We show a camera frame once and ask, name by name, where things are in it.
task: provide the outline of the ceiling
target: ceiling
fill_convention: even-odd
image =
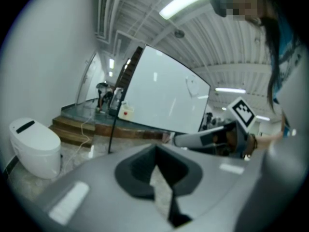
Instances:
[[[94,0],[100,48],[106,59],[115,59],[113,77],[108,81],[115,83],[137,46],[149,44],[208,82],[212,107],[225,107],[239,96],[218,93],[216,87],[244,88],[247,93],[242,96],[258,115],[279,121],[279,107],[275,106],[274,114],[267,104],[271,67],[263,31],[245,21],[217,16],[208,0],[165,20],[159,12],[171,1]],[[176,38],[176,29],[183,30],[185,37]]]

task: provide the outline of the black slot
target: black slot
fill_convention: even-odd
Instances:
[[[24,124],[23,126],[19,127],[16,132],[17,134],[23,132],[24,130],[28,129],[30,126],[32,126],[34,124],[34,120],[33,121],[30,121],[28,122],[27,124]]]

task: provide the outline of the toilet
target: toilet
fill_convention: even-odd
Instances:
[[[10,138],[15,154],[33,175],[50,179],[60,173],[60,138],[49,128],[31,118],[10,124]]]

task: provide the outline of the toilet lid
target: toilet lid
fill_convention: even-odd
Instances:
[[[31,118],[14,121],[10,130],[18,142],[37,153],[46,154],[59,150],[60,138],[52,130]]]

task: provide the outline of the whiteboard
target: whiteboard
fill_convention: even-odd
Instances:
[[[209,90],[190,69],[146,46],[124,99],[134,109],[128,120],[167,131],[198,132]]]

